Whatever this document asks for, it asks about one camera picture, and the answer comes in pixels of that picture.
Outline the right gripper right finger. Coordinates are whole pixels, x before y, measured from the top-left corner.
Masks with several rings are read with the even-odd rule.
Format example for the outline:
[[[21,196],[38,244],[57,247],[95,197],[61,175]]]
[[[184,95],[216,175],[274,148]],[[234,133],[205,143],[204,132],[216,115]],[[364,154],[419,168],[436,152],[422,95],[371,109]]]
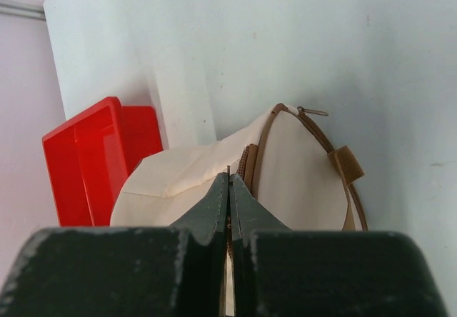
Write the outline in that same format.
[[[237,316],[446,316],[428,264],[396,232],[293,231],[229,184]]]

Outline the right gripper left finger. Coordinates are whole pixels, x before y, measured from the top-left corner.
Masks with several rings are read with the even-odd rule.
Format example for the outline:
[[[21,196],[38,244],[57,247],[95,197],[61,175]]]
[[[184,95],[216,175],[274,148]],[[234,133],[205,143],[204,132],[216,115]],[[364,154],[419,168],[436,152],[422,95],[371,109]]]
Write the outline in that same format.
[[[229,176],[166,227],[45,228],[1,289],[3,316],[222,316]]]

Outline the beige mesh laundry bag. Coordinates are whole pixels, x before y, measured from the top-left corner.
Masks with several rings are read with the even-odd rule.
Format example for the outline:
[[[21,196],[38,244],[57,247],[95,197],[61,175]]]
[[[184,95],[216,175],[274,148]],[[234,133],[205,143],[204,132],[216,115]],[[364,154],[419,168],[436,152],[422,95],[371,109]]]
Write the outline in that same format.
[[[334,147],[313,112],[277,104],[249,126],[205,146],[169,149],[140,161],[114,204],[112,226],[167,226],[208,192],[224,171],[293,230],[368,228],[355,182],[363,169]]]

